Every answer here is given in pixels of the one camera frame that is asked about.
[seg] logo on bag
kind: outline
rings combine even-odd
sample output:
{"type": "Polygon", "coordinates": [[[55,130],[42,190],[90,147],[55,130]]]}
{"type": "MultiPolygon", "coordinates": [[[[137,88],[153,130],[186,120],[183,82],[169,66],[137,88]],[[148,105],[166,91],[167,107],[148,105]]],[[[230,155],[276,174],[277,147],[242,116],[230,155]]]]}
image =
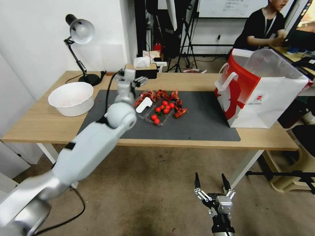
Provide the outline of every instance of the logo on bag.
{"type": "Polygon", "coordinates": [[[237,107],[243,109],[245,105],[244,103],[238,101],[241,94],[241,88],[235,80],[230,82],[225,91],[219,92],[218,89],[216,89],[214,93],[219,102],[222,104],[222,110],[224,111],[227,120],[231,119],[235,115],[237,107]]]}
{"type": "Polygon", "coordinates": [[[261,102],[264,97],[264,94],[258,94],[257,97],[255,98],[255,102],[261,102]]]}

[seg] person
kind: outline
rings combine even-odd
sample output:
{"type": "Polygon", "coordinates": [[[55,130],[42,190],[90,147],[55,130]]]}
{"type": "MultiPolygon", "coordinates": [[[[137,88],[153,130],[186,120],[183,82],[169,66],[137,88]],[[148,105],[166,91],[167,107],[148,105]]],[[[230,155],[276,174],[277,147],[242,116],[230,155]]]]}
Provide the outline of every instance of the person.
{"type": "Polygon", "coordinates": [[[268,5],[255,11],[246,20],[243,32],[235,41],[233,48],[258,50],[264,46],[281,46],[286,33],[284,17],[280,11],[289,0],[268,0],[268,5]]]}

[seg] cherry tomato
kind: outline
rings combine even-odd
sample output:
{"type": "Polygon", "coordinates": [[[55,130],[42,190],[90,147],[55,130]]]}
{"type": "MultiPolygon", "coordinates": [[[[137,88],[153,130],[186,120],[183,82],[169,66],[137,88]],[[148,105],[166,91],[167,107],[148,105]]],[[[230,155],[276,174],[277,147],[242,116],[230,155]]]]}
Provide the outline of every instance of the cherry tomato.
{"type": "Polygon", "coordinates": [[[154,121],[153,121],[156,125],[158,125],[160,123],[160,120],[158,118],[156,118],[154,121]]]}

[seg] red and white bag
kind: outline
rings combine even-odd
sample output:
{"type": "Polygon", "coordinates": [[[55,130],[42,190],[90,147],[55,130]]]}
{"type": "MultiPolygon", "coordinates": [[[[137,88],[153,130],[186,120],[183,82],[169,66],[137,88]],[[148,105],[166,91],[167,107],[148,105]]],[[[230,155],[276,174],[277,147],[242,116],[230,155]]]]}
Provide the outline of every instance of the red and white bag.
{"type": "Polygon", "coordinates": [[[233,49],[215,82],[230,127],[270,128],[312,82],[270,49],[233,49]]]}

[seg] computer monitor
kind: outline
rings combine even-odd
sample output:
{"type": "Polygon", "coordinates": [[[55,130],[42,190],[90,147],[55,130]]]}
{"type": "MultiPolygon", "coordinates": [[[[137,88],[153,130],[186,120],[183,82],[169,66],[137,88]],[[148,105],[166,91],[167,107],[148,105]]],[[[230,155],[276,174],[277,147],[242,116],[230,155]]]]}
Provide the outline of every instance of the computer monitor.
{"type": "Polygon", "coordinates": [[[307,2],[283,44],[315,51],[315,1],[307,2]]]}

